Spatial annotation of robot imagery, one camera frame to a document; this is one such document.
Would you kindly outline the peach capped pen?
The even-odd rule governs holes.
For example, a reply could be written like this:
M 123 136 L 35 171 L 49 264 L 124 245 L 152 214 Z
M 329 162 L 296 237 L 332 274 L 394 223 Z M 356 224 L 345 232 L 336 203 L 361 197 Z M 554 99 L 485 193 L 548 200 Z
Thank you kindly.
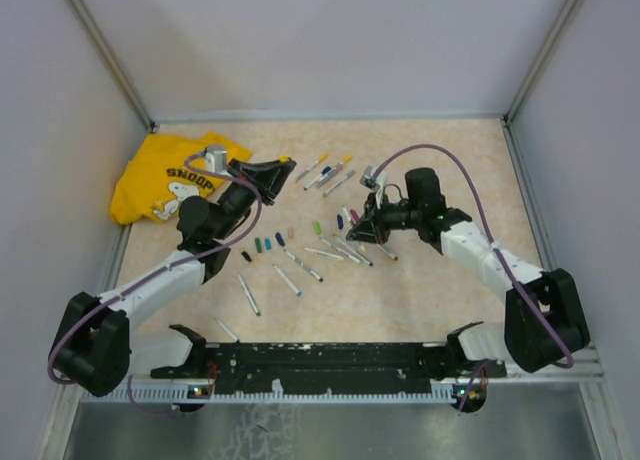
M 343 206 L 343 207 L 342 207 L 342 213 L 343 213 L 343 215 L 344 215 L 344 217 L 345 217 L 345 219 L 346 219 L 347 223 L 351 224 L 351 222 L 352 222 L 352 217 L 351 217 L 351 215 L 350 215 L 349 210 L 348 210 L 346 207 L 344 207 L 344 206 Z

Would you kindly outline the light green capped pen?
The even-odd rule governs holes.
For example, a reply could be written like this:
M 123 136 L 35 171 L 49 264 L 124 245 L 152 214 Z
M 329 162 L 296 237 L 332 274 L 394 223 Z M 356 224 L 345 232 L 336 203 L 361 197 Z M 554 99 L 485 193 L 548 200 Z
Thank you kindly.
M 319 249 L 309 248 L 309 247 L 304 247 L 304 250 L 309 252 L 309 253 L 312 253 L 312 254 L 315 254 L 315 255 L 319 255 L 319 256 L 323 256 L 323 257 L 326 257 L 326 258 L 331 258 L 331 259 L 334 259 L 334 260 L 337 260 L 337 261 L 344 260 L 344 257 L 342 255 L 330 253 L 330 252 L 327 252 L 327 251 L 324 251 L 324 250 L 319 250 Z

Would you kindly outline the navy pen cap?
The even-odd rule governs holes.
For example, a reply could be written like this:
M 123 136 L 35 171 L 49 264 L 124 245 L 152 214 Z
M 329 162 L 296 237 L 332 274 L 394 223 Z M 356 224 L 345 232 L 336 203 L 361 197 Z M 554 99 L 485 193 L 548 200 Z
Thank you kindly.
M 284 241 L 284 239 L 283 239 L 282 235 L 281 235 L 279 232 L 276 232 L 276 234 L 275 234 L 275 238 L 276 238 L 276 240 L 277 240 L 278 244 L 279 244 L 281 247 L 285 247 L 286 243 L 285 243 L 285 241 Z

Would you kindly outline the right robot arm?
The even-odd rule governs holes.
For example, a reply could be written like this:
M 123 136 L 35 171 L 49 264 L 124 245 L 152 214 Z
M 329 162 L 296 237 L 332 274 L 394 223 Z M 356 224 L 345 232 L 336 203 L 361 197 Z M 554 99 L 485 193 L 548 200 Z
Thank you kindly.
M 395 230 L 414 230 L 441 255 L 468 268 L 505 307 L 501 323 L 472 323 L 454 331 L 448 367 L 470 375 L 482 361 L 513 361 L 534 373 L 591 341 L 574 278 L 566 270 L 545 271 L 501 248 L 460 209 L 447 205 L 431 168 L 406 173 L 406 196 L 391 202 L 386 178 L 368 167 L 360 182 L 370 193 L 350 241 L 383 245 Z

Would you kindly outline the black capped pen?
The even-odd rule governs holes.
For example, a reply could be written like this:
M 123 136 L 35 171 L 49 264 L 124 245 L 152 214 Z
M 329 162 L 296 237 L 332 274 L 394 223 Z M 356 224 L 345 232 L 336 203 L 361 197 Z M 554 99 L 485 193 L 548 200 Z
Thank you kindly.
M 228 335 L 232 339 L 233 342 L 240 341 L 238 335 L 223 320 L 216 317 L 215 321 L 218 326 L 226 333 L 226 335 Z

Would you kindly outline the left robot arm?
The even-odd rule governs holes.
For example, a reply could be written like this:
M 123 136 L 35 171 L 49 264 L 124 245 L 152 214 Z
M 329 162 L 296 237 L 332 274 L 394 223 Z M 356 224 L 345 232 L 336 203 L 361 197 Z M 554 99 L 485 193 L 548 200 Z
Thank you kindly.
M 187 157 L 187 172 L 228 187 L 215 202 L 195 195 L 181 203 L 182 241 L 159 265 L 122 287 L 97 296 L 80 292 L 68 301 L 47 358 L 49 379 L 97 397 L 112 392 L 129 374 L 132 333 L 221 272 L 232 247 L 252 233 L 296 166 L 288 156 L 259 163 L 228 159 L 217 145 Z

